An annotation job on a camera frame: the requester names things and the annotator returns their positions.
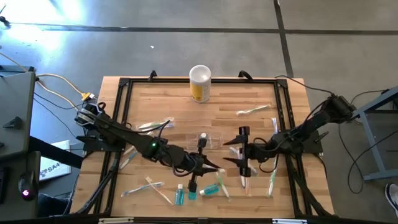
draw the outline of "concrete floor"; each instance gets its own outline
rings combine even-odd
[[[279,2],[286,29],[398,29],[398,2],[394,0]],[[273,0],[13,0],[7,2],[1,15],[11,22],[41,24],[278,28]],[[79,89],[96,95],[105,75],[149,75],[151,70],[156,70],[160,76],[185,76],[196,64],[209,66],[215,76],[236,76],[240,70],[254,77],[286,74],[279,34],[42,31],[37,26],[14,24],[12,29],[0,30],[0,45],[3,53],[23,65],[34,66],[37,73],[63,75]],[[398,35],[288,34],[287,45],[294,77],[304,78],[310,86],[326,88],[351,99],[362,91],[397,85]],[[10,65],[11,62],[0,58],[0,64]],[[57,89],[75,103],[80,101],[80,95],[64,82],[50,77],[43,80],[50,89]],[[68,106],[39,86],[36,92]],[[364,95],[356,104],[360,106],[376,96]],[[325,97],[326,94],[308,90],[312,108]],[[73,121],[74,110],[64,111],[50,105],[49,108],[75,134],[82,133]],[[338,139],[337,125],[330,124],[322,130],[330,132],[323,139],[323,147],[336,214],[398,222],[384,197],[385,183],[397,182],[396,179],[369,182],[361,194],[350,193],[346,176],[352,161]],[[344,124],[342,133],[354,157],[369,147],[361,126]],[[31,135],[47,142],[65,139],[77,142],[56,118],[36,103]],[[359,165],[365,174],[375,171],[370,154],[364,156]],[[44,183],[42,192],[58,195],[70,191],[75,175],[77,170],[61,180]],[[361,183],[356,170],[351,182],[354,188]]]

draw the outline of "yellow cable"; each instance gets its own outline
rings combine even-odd
[[[74,107],[75,110],[78,111],[78,109],[76,108],[76,106],[75,106],[70,100],[68,100],[66,97],[64,97],[64,96],[62,96],[61,94],[58,94],[58,93],[56,93],[56,92],[54,92],[54,91],[49,90],[49,89],[46,88],[40,81],[37,81],[37,83],[38,83],[41,87],[43,87],[44,90],[46,90],[46,91],[48,91],[48,92],[50,92],[50,93],[52,93],[52,94],[54,94],[54,95],[57,95],[57,96],[61,97],[62,99],[66,100],[68,103],[70,103],[70,104]]]
[[[8,57],[7,55],[3,54],[0,52],[1,55],[3,55],[4,57],[6,57],[8,60],[14,62],[16,65],[18,65],[21,69],[23,69],[23,71],[27,72],[26,68],[24,68],[22,65],[18,64],[16,61],[14,61],[13,59],[11,59],[10,57]]]
[[[53,76],[53,77],[57,77],[57,78],[61,78],[63,79],[65,82],[67,82],[70,86],[72,86],[72,88],[74,88],[76,90],[76,92],[78,92],[81,96],[84,96],[84,93],[82,93],[80,90],[78,90],[70,81],[68,81],[66,78],[63,78],[60,75],[56,75],[56,74],[51,74],[51,73],[43,73],[43,74],[38,74],[36,75],[37,77],[40,76]]]

